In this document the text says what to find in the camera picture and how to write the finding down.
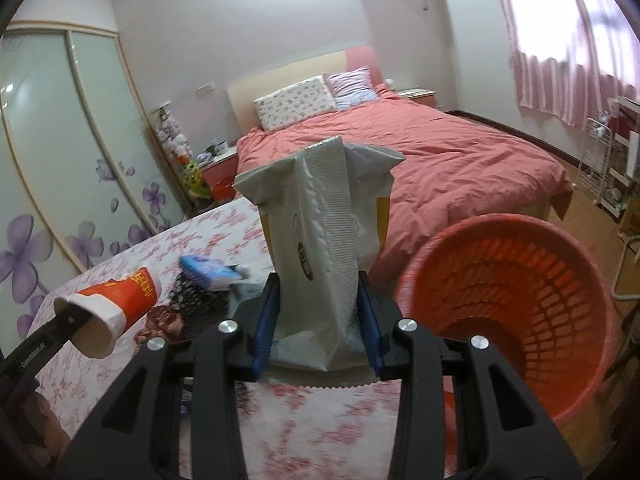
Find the person left hand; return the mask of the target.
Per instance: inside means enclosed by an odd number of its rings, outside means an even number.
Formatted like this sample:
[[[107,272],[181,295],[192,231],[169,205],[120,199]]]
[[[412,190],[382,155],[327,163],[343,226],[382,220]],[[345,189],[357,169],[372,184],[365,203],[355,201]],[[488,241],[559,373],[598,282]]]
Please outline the person left hand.
[[[17,397],[17,404],[1,403],[1,478],[52,479],[70,445],[49,401],[32,379]]]

